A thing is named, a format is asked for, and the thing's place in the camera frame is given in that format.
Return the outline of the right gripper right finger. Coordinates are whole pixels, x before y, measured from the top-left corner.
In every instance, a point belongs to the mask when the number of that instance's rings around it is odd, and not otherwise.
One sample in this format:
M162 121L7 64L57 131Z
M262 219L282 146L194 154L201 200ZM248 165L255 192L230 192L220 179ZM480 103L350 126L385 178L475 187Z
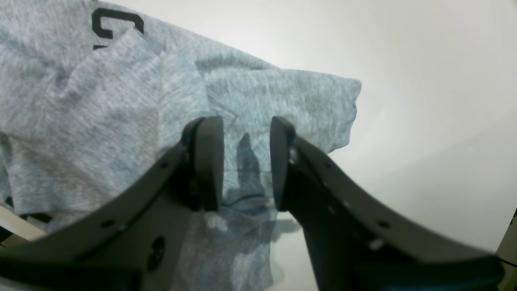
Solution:
M275 206L301 225L320 291L496 291L493 253L382 204L283 117L270 123Z

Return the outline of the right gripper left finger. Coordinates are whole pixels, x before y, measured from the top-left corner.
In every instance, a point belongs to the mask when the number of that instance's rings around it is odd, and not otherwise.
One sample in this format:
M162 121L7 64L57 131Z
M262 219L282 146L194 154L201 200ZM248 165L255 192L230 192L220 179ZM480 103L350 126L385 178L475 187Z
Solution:
M1 252L1 278L44 291L168 291L194 212L222 197L223 121L197 118L124 193L88 217Z

